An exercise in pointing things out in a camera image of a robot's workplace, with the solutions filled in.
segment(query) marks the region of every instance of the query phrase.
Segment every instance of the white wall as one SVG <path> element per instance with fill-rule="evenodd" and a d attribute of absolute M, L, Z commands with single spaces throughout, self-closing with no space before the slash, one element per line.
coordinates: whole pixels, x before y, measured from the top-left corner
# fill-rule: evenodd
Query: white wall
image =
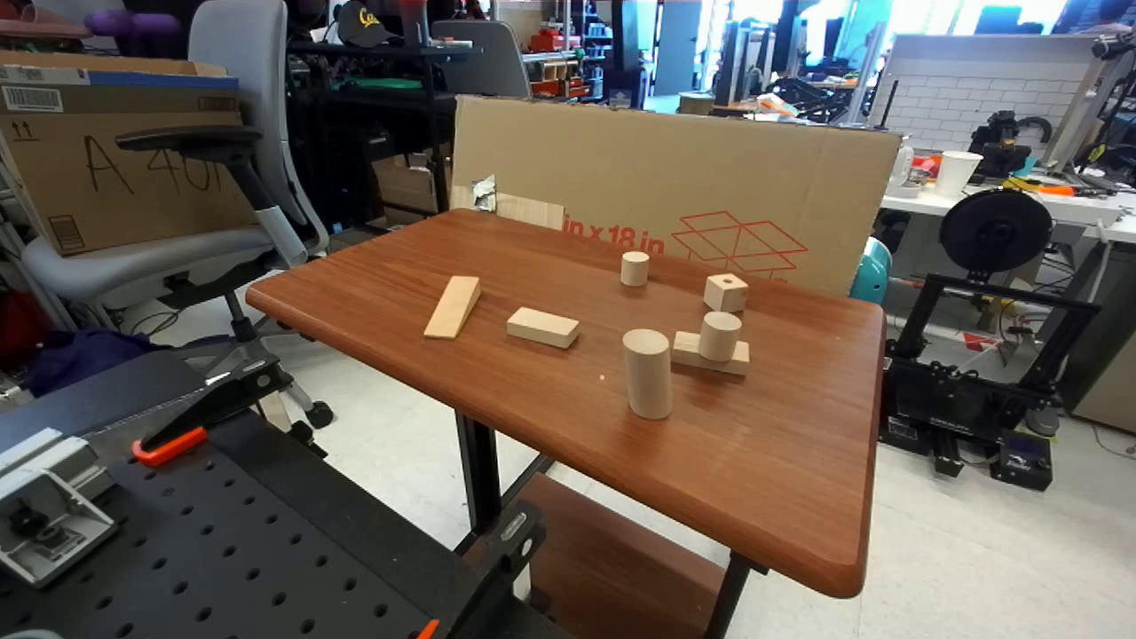
<path fill-rule="evenodd" d="M 498 0 L 498 21 L 503 21 L 520 49 L 525 49 L 539 33 L 543 0 Z"/>
<path fill-rule="evenodd" d="M 1056 128 L 1100 75 L 1078 34 L 900 34 L 885 65 L 875 115 L 896 88 L 893 132 L 915 144 L 965 149 L 995 111 L 1048 115 Z"/>

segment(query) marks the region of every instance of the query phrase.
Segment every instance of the cardboard sheet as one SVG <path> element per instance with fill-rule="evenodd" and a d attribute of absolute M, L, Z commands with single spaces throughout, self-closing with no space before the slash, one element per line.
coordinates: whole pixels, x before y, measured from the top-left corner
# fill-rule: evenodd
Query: cardboard sheet
<path fill-rule="evenodd" d="M 463 100 L 456 204 L 566 204 L 566 234 L 848 293 L 900 136 Z"/>
<path fill-rule="evenodd" d="M 0 164 L 61 256 L 256 223 L 223 165 L 119 144 L 134 132 L 242 123 L 233 80 L 127 56 L 0 53 L 0 66 Z"/>

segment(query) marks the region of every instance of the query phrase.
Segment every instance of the black optical breadboard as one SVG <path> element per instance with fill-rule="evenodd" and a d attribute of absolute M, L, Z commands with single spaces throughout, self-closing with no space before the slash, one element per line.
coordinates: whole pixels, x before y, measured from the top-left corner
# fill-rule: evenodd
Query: black optical breadboard
<path fill-rule="evenodd" d="M 0 635 L 405 639 L 431 617 L 211 443 L 168 473 L 115 463 L 115 478 L 109 544 L 43 591 L 0 570 Z"/>

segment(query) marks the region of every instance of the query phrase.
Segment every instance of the rectangular wooden block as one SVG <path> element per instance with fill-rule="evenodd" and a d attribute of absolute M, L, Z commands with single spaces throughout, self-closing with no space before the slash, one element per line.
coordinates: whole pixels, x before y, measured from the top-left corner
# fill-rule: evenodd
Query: rectangular wooden block
<path fill-rule="evenodd" d="M 533 227 L 566 229 L 566 204 L 543 203 L 543 197 L 521 197 L 521 196 L 500 192 L 498 216 L 533 223 Z"/>
<path fill-rule="evenodd" d="M 709 359 L 701 354 L 701 334 L 677 330 L 674 340 L 671 340 L 671 359 L 674 359 L 674 366 L 745 375 L 751 372 L 751 340 L 736 344 L 732 363 L 709 363 Z"/>
<path fill-rule="evenodd" d="M 571 347 L 579 336 L 579 318 L 521 304 L 520 311 L 507 317 L 507 334 L 521 340 L 551 344 L 551 347 Z"/>
<path fill-rule="evenodd" d="M 425 323 L 425 336 L 450 340 L 463 334 L 464 317 L 474 311 L 476 296 L 484 291 L 481 276 L 450 276 L 448 291 L 435 304 L 435 317 Z"/>

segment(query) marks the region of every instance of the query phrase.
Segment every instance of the bag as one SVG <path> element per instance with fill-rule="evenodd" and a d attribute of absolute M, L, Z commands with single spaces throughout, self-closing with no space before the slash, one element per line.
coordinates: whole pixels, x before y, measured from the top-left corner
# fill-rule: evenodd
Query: bag
<path fill-rule="evenodd" d="M 0 367 L 19 372 L 33 363 L 51 325 L 36 296 L 26 291 L 0 287 Z"/>

